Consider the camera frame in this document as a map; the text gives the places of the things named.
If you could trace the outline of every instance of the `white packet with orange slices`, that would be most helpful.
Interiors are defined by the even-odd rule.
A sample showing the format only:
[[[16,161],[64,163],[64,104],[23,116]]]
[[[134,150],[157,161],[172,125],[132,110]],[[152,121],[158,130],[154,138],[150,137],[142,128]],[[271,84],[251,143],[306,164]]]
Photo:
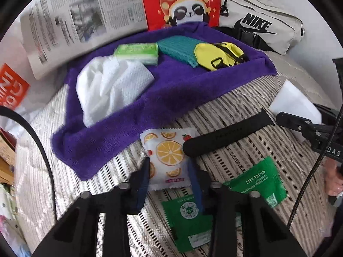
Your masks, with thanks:
[[[189,157],[183,143],[196,137],[195,128],[148,129],[140,134],[150,157],[149,190],[190,186],[187,164]]]

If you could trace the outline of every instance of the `panda eye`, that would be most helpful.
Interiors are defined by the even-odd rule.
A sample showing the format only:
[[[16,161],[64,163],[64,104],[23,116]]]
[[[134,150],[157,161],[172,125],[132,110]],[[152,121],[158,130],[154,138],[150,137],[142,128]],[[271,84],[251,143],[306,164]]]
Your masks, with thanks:
[[[177,20],[181,20],[185,17],[187,13],[187,8],[186,7],[177,7],[174,11],[174,16],[176,17]]]
[[[204,15],[204,8],[200,4],[194,4],[192,6],[192,10],[197,14],[197,15]]]

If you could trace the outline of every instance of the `panda illustration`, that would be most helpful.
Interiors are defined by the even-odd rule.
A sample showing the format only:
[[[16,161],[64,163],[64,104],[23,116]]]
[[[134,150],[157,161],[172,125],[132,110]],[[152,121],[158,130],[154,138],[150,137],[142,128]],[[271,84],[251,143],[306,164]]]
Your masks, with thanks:
[[[159,0],[165,27],[190,21],[210,21],[210,0]]]

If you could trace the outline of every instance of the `nike swoosh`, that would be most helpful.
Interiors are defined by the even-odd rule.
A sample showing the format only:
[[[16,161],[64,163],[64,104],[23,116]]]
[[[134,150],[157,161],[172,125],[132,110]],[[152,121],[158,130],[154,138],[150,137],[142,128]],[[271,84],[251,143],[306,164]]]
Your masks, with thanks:
[[[274,34],[276,35],[276,33],[272,33],[272,32],[268,32],[267,30],[259,30],[259,29],[253,29],[253,28],[248,28],[248,27],[244,27],[241,24],[243,18],[239,19],[236,23],[235,23],[235,29],[243,29],[246,32],[250,32],[250,33],[265,33],[265,34]]]

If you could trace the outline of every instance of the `panda face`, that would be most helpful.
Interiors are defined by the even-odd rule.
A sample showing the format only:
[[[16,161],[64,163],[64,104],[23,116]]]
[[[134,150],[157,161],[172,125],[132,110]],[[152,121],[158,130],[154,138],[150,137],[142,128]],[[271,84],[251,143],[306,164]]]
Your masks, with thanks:
[[[203,21],[206,5],[199,0],[183,0],[176,2],[169,9],[170,16],[176,18],[176,24],[191,21]]]

